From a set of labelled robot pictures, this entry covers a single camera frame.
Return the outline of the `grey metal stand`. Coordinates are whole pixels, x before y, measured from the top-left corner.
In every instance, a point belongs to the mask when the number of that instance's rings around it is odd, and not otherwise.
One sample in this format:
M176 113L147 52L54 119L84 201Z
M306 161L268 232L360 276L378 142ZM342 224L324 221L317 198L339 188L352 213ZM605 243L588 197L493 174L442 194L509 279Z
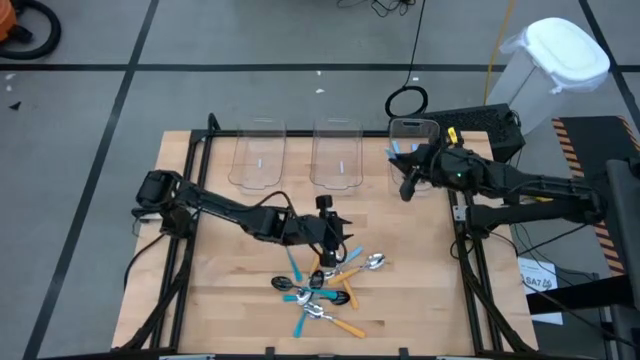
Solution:
M618 225L617 242L632 294L630 307L637 313L630 331L639 347L636 359L640 360L640 159L608 160L606 172Z

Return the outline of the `black computer case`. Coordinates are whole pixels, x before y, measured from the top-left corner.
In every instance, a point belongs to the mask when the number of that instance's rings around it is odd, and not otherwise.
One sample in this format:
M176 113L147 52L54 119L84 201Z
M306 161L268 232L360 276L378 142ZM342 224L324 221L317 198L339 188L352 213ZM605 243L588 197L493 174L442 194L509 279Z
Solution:
M423 113L422 119L434 120L444 128L485 132L493 158L506 163L525 145L517 113L507 104L495 104Z

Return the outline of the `black metal beam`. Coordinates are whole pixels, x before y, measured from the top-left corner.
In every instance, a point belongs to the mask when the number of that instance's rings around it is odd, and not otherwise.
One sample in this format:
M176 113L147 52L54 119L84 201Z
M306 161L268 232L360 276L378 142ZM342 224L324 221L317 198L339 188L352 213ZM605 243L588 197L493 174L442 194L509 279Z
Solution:
M615 289L579 289L567 287L544 292L534 292L526 296L529 311L532 315L569 310L602 308L620 305L632 309L640 309L632 292Z

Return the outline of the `clear plastic bin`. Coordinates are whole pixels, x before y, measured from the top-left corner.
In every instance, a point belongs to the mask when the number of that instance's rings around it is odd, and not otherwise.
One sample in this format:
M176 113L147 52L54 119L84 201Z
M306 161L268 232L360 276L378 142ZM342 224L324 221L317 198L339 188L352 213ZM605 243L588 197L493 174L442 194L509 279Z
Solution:
M439 124L430 119L398 118L390 123L389 147L394 152L392 141L397 141L400 153L413 152L412 144L432 144L440 138L441 128ZM389 191L399 195L399 188L403 182L403 174L392 164L388 167ZM416 184L414 197L427 197L432 186L429 182Z
M267 194L281 187L286 149L286 123L253 118L237 127L228 181L247 195Z
M323 118L313 125L309 179L317 195L350 196L363 182L363 127L358 120Z

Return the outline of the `white paper sheet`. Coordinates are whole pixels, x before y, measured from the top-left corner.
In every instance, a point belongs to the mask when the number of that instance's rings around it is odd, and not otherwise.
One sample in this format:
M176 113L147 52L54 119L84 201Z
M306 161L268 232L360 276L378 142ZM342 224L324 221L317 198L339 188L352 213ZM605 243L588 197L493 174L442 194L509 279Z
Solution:
M518 258L518 264L526 295L558 288L558 279L553 264L538 263L535 260L521 257ZM564 324L563 315L560 312L533 315L532 320L558 326Z

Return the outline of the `black hazard striped mat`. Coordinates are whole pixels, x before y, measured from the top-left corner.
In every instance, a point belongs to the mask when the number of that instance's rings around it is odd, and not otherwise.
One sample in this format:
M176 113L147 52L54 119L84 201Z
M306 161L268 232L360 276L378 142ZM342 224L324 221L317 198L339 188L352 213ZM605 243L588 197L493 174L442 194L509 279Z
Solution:
M606 162L640 159L640 142L621 116L556 118L552 126L572 175L586 179L606 199L605 218L594 225L594 231L611 273L626 275Z

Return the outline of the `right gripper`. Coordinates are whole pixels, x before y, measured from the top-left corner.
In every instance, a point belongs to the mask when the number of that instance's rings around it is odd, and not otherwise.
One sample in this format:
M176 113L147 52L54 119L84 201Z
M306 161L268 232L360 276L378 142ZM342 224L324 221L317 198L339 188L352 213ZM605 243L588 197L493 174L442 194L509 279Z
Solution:
M416 184L429 182L433 187L444 187L472 194L483 189L483 160L473 151L462 147L462 138L454 127L436 143L419 144L409 153L394 153L403 174L399 194L403 201L410 201Z

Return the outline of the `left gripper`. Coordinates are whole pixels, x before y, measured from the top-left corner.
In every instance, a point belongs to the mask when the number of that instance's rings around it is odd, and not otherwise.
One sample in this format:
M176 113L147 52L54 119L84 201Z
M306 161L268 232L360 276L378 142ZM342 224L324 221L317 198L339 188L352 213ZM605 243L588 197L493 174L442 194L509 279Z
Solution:
M330 211L333 205L331 195L320 195L315 198L318 215L298 215L291 202L288 202L288 245L309 245L319 256L320 265L323 267L336 267L338 265L337 250L339 237L334 229L336 213ZM339 217L341 224L351 225L353 222ZM341 233L341 241L353 237L354 234Z

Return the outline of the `orange vacuum cleaner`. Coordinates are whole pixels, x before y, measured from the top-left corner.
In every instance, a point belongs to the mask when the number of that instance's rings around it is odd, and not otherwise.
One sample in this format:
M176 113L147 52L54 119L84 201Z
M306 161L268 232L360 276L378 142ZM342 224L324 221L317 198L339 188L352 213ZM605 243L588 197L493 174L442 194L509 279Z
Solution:
M12 0L0 0L0 43L8 40L17 26L17 15Z

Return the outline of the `white lidded trash bin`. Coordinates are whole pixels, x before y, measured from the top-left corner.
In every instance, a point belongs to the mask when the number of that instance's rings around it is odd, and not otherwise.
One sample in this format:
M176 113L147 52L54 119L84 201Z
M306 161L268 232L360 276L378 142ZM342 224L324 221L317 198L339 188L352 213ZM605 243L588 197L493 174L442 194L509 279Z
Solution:
M504 40L510 59L487 103L506 104L530 133L571 98L595 91L607 78L610 60L582 28L558 17L538 20Z

